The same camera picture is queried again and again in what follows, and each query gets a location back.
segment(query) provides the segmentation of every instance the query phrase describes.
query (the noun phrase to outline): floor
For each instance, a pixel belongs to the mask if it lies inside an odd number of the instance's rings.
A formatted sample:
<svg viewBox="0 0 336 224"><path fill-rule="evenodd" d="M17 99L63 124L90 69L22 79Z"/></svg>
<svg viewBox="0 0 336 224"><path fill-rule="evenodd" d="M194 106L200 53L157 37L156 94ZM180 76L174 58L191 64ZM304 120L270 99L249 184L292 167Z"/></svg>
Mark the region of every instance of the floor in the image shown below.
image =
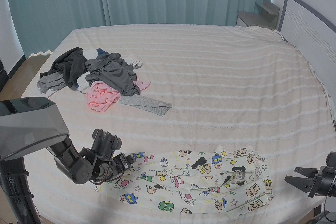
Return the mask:
<svg viewBox="0 0 336 224"><path fill-rule="evenodd" d="M31 56L23 62L14 76L7 81L5 87L0 92L0 101L20 98L26 90L28 84L40 70L41 66L48 59L50 54ZM53 224L41 217L44 224ZM0 190L0 224L16 223L16 218L7 202L2 189Z"/></svg>

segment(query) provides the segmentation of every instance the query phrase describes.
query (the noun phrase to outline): striped bed sheet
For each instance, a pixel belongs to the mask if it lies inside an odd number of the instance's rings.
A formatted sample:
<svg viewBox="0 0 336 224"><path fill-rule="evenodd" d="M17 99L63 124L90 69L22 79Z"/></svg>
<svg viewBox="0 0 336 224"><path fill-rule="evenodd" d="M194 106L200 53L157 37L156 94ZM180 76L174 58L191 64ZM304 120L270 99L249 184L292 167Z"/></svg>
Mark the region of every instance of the striped bed sheet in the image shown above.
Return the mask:
<svg viewBox="0 0 336 224"><path fill-rule="evenodd" d="M125 205L75 185L47 150L25 157L34 203L54 223L288 223L321 203L284 181L296 166L320 167L335 150L330 107L304 56L270 29L257 26L140 24L77 29L41 67L48 71L65 51L102 48L144 63L135 70L151 81L142 94L173 104L164 117L122 104L90 110L70 88L53 94L78 150L100 128L122 139L122 152L212 152L252 145L269 163L274 199L230 220L224 213L179 214ZM36 83L23 97L40 96Z"/></svg>

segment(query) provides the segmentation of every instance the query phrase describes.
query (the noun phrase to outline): gray garment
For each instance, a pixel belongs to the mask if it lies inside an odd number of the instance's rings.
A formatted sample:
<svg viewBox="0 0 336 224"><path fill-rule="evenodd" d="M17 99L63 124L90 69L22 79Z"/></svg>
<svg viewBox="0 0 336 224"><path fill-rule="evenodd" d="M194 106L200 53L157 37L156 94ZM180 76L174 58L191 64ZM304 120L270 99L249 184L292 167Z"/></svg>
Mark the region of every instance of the gray garment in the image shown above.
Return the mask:
<svg viewBox="0 0 336 224"><path fill-rule="evenodd" d="M118 100L121 104L131 105L163 117L173 105L143 95L121 96Z"/></svg>
<svg viewBox="0 0 336 224"><path fill-rule="evenodd" d="M51 75L45 75L37 82L37 87L40 89L40 93L46 93L48 90L60 90L64 88L65 82L61 71L52 73Z"/></svg>
<svg viewBox="0 0 336 224"><path fill-rule="evenodd" d="M87 60L85 66L90 74L86 75L86 81L90 86L95 81L103 81L125 96L140 94L139 87L132 82L137 80L133 67L120 56L119 53L102 54L94 60Z"/></svg>

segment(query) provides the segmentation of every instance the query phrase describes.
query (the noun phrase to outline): headboard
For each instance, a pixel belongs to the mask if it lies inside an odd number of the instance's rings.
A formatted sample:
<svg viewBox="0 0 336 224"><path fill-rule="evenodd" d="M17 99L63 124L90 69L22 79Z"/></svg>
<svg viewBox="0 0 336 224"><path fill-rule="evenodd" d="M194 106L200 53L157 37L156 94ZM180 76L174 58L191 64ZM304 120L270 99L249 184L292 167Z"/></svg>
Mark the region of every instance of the headboard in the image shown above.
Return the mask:
<svg viewBox="0 0 336 224"><path fill-rule="evenodd" d="M301 0L285 0L278 28L336 99L336 27Z"/></svg>

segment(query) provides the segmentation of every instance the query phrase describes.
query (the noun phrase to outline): pile of clothes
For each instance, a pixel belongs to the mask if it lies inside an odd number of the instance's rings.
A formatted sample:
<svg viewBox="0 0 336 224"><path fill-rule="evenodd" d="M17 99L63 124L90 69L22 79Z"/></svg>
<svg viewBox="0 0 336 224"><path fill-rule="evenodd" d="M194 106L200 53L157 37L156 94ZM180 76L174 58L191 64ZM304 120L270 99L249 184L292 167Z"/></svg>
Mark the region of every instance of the pile of clothes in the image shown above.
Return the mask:
<svg viewBox="0 0 336 224"><path fill-rule="evenodd" d="M134 72L141 66L141 61L121 58L119 53L77 47L59 56L48 72L40 73L37 87L47 96L65 86L75 87L86 94L88 106L99 112L118 101L163 117L172 104L140 95L150 85Z"/></svg>

